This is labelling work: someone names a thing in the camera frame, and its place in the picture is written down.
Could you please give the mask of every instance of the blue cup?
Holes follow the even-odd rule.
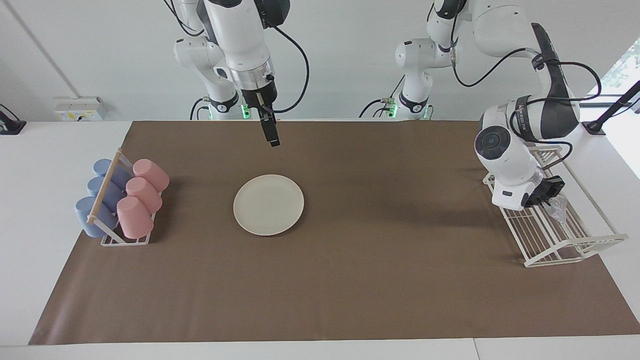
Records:
[[[80,220],[80,224],[86,234],[91,238],[101,238],[106,235],[101,228],[97,225],[89,225],[86,223],[86,218],[91,213],[91,208],[93,207],[93,203],[95,202],[95,197],[85,197],[76,203],[76,215],[78,216],[78,220]],[[107,225],[107,227],[111,230],[116,228],[118,225],[118,221],[111,214],[109,209],[104,204],[100,204],[100,209],[98,210],[98,219]]]
[[[101,159],[93,164],[93,172],[97,176],[104,177],[107,174],[107,170],[111,166],[111,160],[109,159]],[[119,187],[122,191],[126,190],[127,183],[129,180],[133,179],[133,175],[130,172],[126,171],[124,167],[118,165],[116,166],[116,170],[113,172],[113,176],[111,177],[111,182],[114,183],[117,187]]]
[[[103,176],[91,179],[91,181],[86,185],[86,190],[89,193],[89,196],[98,197],[98,193],[100,192],[100,187],[103,182]],[[102,203],[107,206],[107,209],[109,209],[110,212],[115,213],[118,209],[118,201],[122,199],[124,199],[124,192],[110,181],[109,184],[107,184],[107,191],[104,193]]]

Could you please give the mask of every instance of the table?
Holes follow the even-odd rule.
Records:
[[[20,346],[28,342],[79,230],[77,219],[72,212],[65,209],[69,209],[75,199],[84,196],[84,184],[91,178],[90,172],[87,173],[85,170],[90,168],[96,159],[110,157],[114,149],[122,143],[130,125],[128,122],[30,123],[20,136],[0,138],[0,153],[11,154],[10,159],[3,159],[3,166],[0,168],[0,188],[3,189],[0,192],[0,204],[4,209],[10,210],[0,227],[0,270],[3,274],[0,277],[0,288],[3,289],[0,293],[0,304],[3,305],[0,310],[0,323],[3,325],[0,328],[0,345]],[[626,166],[606,138],[587,136],[581,127],[569,138],[576,145],[569,165],[590,189],[592,196],[608,214],[611,222],[619,231],[626,232],[631,237],[631,240],[602,254],[602,258],[638,317],[640,284],[634,281],[634,277],[640,270],[640,264],[636,261],[640,243],[634,240],[640,238],[640,224],[637,222],[635,205],[640,200],[640,192],[637,191],[640,190],[640,179]],[[46,243],[15,240],[45,236],[51,240]],[[295,358],[308,352],[317,352],[321,356],[327,351],[325,354],[331,354],[333,358],[347,358],[350,354],[352,358],[353,354],[376,354],[378,358],[397,358],[399,353],[402,353],[407,358],[412,354],[416,358],[426,358],[427,354],[438,354],[438,358],[448,358],[449,354],[451,358],[456,359],[502,359],[507,355],[521,354],[522,359],[527,359],[527,354],[540,355],[539,352],[533,352],[533,349],[537,351],[544,348],[550,352],[549,358],[567,358],[560,349],[570,349],[576,358],[579,354],[584,354],[624,359],[631,358],[640,349],[640,336],[255,345],[241,343],[3,347],[0,348],[0,357],[27,358],[43,352],[48,354],[49,351],[68,357],[72,354],[121,354],[123,351],[147,352],[149,349],[155,349],[154,351],[162,357],[171,358],[172,350],[169,349],[182,352],[185,348],[192,348],[194,354],[200,349],[199,351],[220,352],[224,358],[228,358],[246,356],[252,349],[268,356],[268,351],[264,349],[274,347],[279,358]]]

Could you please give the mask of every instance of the cup rack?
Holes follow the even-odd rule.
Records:
[[[111,178],[113,177],[113,173],[115,172],[116,167],[118,165],[122,165],[124,169],[126,169],[126,171],[128,171],[130,174],[133,175],[133,164],[131,163],[131,161],[129,161],[129,159],[127,159],[126,156],[124,156],[124,154],[122,154],[122,148],[119,148],[116,151],[116,154],[113,156],[113,159],[111,160],[111,165],[109,166],[109,169],[107,170],[107,173],[104,176],[104,182],[102,183],[102,186],[100,187],[100,191],[98,192],[98,196],[96,196],[95,202],[93,203],[93,207],[91,208],[91,213],[89,214],[89,216],[87,216],[87,224],[96,225],[106,233],[106,235],[103,236],[102,240],[100,241],[100,244],[104,247],[147,245],[149,244],[149,239],[151,239],[151,233],[149,233],[149,235],[143,238],[128,239],[124,236],[120,236],[116,234],[114,230],[111,230],[109,227],[107,227],[104,224],[104,222],[102,222],[98,218],[98,211],[100,209],[100,204],[102,204],[102,201],[104,200],[104,195],[107,191],[107,185],[111,181]],[[153,213],[151,215],[151,220],[154,222],[156,221],[156,213]],[[118,221],[116,225],[116,229],[119,225],[120,225],[120,222]]]

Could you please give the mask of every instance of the plastic cup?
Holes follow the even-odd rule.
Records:
[[[133,173],[138,177],[144,177],[153,185],[156,192],[163,192],[169,186],[169,175],[149,159],[136,161],[133,164]]]
[[[127,183],[127,195],[137,197],[145,206],[149,214],[153,214],[162,207],[162,198],[156,189],[143,177],[134,177]]]
[[[109,159],[101,159],[93,164],[93,172],[97,176],[105,177],[107,174],[107,170],[111,166],[111,160]],[[111,177],[111,182],[114,183],[119,189],[122,191],[127,187],[127,182],[133,178],[130,172],[126,171],[124,167],[121,165],[116,166],[116,170],[113,172],[113,176]]]
[[[100,191],[100,187],[103,182],[104,177],[102,176],[91,179],[91,181],[86,185],[89,196],[98,197],[98,192]],[[118,208],[118,201],[124,199],[124,197],[124,192],[110,181],[109,184],[107,184],[107,191],[104,193],[102,203],[107,206],[110,212],[115,213]]]
[[[118,202],[118,219],[124,236],[135,240],[143,238],[154,229],[154,222],[142,201],[127,196]]]
[[[93,207],[93,203],[95,202],[95,197],[89,196],[81,199],[76,203],[76,215],[78,220],[80,220],[80,224],[86,234],[91,238],[101,238],[106,235],[101,228],[97,225],[89,225],[86,223],[87,217],[91,213],[91,208]],[[104,223],[109,229],[113,230],[118,225],[118,220],[111,214],[109,209],[104,204],[100,204],[100,209],[98,210],[98,219]]]

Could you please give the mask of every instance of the window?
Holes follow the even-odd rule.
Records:
[[[596,120],[638,80],[640,80],[640,38],[629,47],[629,50],[602,78],[603,96],[580,104],[582,108],[581,121]],[[597,90],[596,87],[589,94],[596,94]],[[635,102],[639,97],[640,94],[637,94],[631,102]],[[611,118],[605,124],[604,131],[607,133],[607,139],[620,153],[620,156],[640,177],[640,144],[637,141],[638,134],[640,134],[640,115],[634,112],[636,109],[638,107],[634,106],[619,117]]]
[[[602,78],[603,95],[622,95],[640,79],[640,38]],[[597,93],[594,88],[589,94]]]

